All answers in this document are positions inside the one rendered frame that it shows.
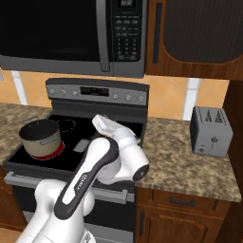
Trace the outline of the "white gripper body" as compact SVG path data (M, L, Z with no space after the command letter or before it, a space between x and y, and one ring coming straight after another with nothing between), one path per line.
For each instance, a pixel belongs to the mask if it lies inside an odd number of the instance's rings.
M115 131L120 127L116 122L101 115L96 115L92 119L92 123L100 134L107 137L112 137Z

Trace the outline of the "beige pot with dark inside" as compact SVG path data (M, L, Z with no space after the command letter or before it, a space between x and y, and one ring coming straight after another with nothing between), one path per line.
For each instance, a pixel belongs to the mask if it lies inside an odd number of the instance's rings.
M61 134L56 121L31 116L23 119L23 122L19 137L31 156L46 157L59 149Z

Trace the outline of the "black and steel stove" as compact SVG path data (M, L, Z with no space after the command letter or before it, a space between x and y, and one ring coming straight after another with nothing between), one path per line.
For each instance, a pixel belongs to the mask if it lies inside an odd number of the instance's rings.
M4 162L7 172L30 178L57 178L67 180L84 155L84 147L99 136L92 119L101 115L109 120L130 128L140 140L144 137L149 86L147 84L112 82L87 79L49 79L46 81L47 94L52 103L48 116L59 123L64 149L52 159L35 159L23 146L19 146ZM144 100L138 102L138 96ZM94 183L94 188L135 194L135 182L125 180L110 185ZM27 220L32 219L36 202L34 189L11 185L14 198ZM136 225L136 204L125 204L98 200L92 213L84 218L94 234L97 243L134 243Z

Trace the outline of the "black and steel microwave oven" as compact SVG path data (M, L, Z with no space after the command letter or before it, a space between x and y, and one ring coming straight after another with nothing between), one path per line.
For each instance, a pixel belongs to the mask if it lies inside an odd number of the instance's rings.
M96 0L0 0L0 67L141 78L147 0L106 0L109 72L102 72Z

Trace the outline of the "grey toaster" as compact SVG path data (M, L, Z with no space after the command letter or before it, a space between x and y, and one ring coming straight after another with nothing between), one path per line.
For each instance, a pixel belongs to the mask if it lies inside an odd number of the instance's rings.
M201 156L225 158L233 129L223 108L195 106L190 121L192 152Z

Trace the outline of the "wooden base cupboard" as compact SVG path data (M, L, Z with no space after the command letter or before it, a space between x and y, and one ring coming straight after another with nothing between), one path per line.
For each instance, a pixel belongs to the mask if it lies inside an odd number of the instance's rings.
M11 186L4 181L6 175L0 165L0 228L22 232L27 221L15 201Z

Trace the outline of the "wooden base cupboard door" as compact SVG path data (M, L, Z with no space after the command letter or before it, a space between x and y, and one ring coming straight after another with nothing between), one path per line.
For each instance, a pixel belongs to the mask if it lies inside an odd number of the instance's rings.
M143 236L140 236L140 210L143 209ZM136 243L215 243L220 218L194 215L177 210L137 206Z

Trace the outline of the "wooden drawer front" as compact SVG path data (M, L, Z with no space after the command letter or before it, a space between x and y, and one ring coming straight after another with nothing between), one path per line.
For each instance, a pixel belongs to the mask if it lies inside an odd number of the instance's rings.
M183 206L170 203L170 196L176 200L191 201L194 200L195 207ZM230 201L202 197L191 196L179 193L164 192L156 189L137 188L137 202L147 206L160 208L169 208L181 211L187 211L197 215L208 215L212 217L224 218L231 205Z

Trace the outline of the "wooden cupboard door, dark panel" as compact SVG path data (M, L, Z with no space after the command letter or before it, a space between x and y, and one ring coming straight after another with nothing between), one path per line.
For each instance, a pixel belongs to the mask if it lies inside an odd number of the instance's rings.
M159 59L154 64L159 2ZM243 0L148 0L146 73L243 81Z

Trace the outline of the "dark wooden tall cupboard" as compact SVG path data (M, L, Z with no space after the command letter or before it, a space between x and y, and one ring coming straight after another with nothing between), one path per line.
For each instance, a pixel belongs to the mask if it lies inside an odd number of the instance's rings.
M243 81L230 80L223 108L234 131L228 154L242 200L231 203L215 243L243 243Z

